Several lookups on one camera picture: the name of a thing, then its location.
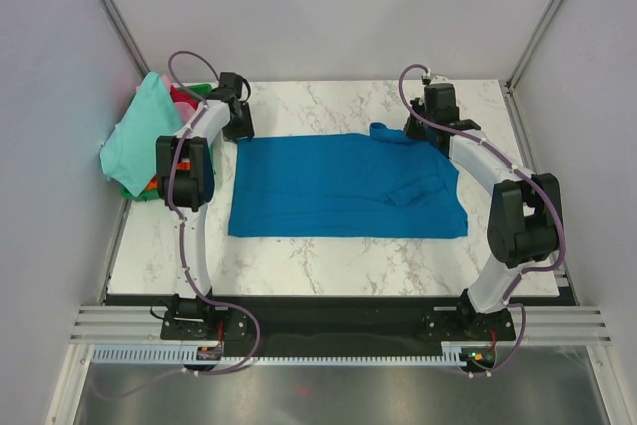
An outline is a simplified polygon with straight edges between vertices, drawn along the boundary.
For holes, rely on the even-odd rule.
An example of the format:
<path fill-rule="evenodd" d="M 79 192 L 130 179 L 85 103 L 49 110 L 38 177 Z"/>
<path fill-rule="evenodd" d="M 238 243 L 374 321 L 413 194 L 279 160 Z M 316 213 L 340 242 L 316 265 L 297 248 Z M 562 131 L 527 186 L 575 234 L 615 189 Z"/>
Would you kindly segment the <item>blue t shirt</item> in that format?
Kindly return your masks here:
<path fill-rule="evenodd" d="M 425 141 L 367 134 L 239 142 L 228 232 L 238 238 L 467 236 L 457 169 Z"/>

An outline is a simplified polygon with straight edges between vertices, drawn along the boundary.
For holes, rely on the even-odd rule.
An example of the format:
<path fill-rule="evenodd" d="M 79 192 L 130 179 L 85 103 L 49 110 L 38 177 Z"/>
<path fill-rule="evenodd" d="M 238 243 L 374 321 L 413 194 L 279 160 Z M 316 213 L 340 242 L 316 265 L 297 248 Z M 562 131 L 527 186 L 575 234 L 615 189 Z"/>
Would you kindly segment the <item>teal t shirt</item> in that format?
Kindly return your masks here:
<path fill-rule="evenodd" d="M 163 76 L 148 73 L 123 119 L 100 150 L 103 175 L 120 183 L 134 197 L 139 196 L 156 175 L 157 140 L 172 136 L 182 126 Z"/>

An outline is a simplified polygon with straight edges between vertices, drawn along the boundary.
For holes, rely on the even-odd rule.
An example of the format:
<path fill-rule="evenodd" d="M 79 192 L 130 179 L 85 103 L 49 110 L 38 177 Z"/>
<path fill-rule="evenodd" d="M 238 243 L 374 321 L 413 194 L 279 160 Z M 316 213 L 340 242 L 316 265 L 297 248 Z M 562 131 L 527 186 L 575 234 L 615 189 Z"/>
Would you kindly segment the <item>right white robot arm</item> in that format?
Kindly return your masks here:
<path fill-rule="evenodd" d="M 463 291 L 456 313 L 458 332 L 470 339 L 492 326 L 522 276 L 564 251 L 561 193 L 557 178 L 514 165 L 473 121 L 460 119 L 451 83 L 423 82 L 423 94 L 409 102 L 404 131 L 425 140 L 462 167 L 490 194 L 486 228 L 490 256 L 478 279 Z"/>

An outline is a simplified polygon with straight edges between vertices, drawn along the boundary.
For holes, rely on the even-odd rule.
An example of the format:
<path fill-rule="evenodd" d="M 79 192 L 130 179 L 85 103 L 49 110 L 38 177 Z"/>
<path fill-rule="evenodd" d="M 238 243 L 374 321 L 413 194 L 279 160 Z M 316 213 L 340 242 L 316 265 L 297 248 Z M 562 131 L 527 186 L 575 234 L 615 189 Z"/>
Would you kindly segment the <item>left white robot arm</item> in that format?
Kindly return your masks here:
<path fill-rule="evenodd" d="M 211 278 L 207 267 L 205 222 L 215 192 L 210 148 L 219 135 L 229 142 L 255 136 L 248 81 L 223 72 L 218 85 L 199 102 L 195 114 L 176 133 L 156 141 L 156 182 L 159 197 L 176 215 L 175 293 L 209 305 Z"/>

